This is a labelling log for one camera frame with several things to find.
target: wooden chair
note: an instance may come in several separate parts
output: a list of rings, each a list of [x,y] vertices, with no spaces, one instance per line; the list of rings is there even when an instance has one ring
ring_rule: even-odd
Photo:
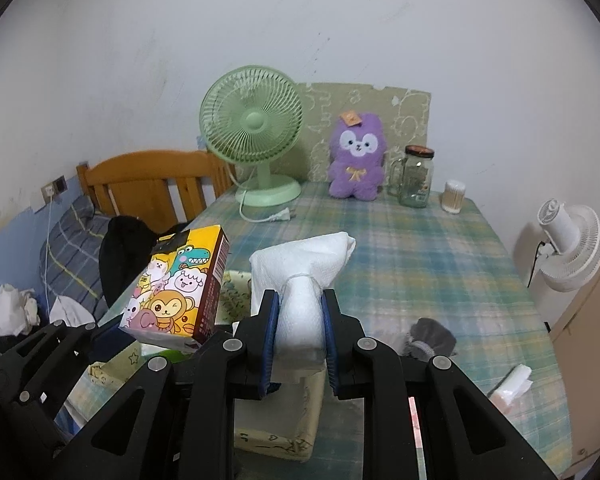
[[[157,233],[178,222],[167,180],[173,179],[178,186],[187,221],[206,208],[202,177],[211,179],[216,197],[232,185],[225,163],[207,152],[125,153],[94,168],[81,164],[76,170],[83,192],[103,213],[135,216]]]

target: wooden cabinet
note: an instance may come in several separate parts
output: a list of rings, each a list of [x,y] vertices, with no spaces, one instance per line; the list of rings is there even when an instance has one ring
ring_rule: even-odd
[[[576,463],[600,449],[600,277],[554,348],[567,391]]]

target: table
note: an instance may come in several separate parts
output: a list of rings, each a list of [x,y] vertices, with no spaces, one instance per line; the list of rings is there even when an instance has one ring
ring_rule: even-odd
[[[449,215],[432,194],[424,209],[405,208],[382,192],[374,202],[329,197],[328,184],[306,183],[290,206],[289,222],[251,224],[238,215],[229,191],[191,227],[220,224],[231,241],[228,269],[250,270],[258,249],[346,231],[356,249],[333,287],[344,314],[357,317],[367,335],[399,349],[421,317],[438,320],[458,340],[453,361],[485,393],[517,364],[533,369],[534,384],[509,420],[556,474],[571,464],[571,429],[564,385],[543,323],[513,262],[471,200]],[[251,218],[270,210],[245,208]],[[125,294],[101,323],[122,311]],[[70,402],[89,418],[110,393],[80,380]],[[337,401],[325,393],[312,458],[306,463],[240,453],[244,480],[354,480],[362,477],[361,400]]]

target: stuffed animal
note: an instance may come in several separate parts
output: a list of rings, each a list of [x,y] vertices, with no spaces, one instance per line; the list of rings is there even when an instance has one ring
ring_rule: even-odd
[[[347,126],[340,118],[331,134],[333,162],[327,176],[329,194],[335,198],[354,196],[358,200],[374,200],[384,180],[382,158],[386,140],[382,123],[376,114],[360,114],[360,124]]]

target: glass jar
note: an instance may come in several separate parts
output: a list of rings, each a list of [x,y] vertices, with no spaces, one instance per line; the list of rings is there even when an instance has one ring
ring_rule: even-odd
[[[389,193],[397,195],[401,205],[427,206],[431,192],[434,154],[431,148],[410,144],[404,149],[404,157],[391,164]]]

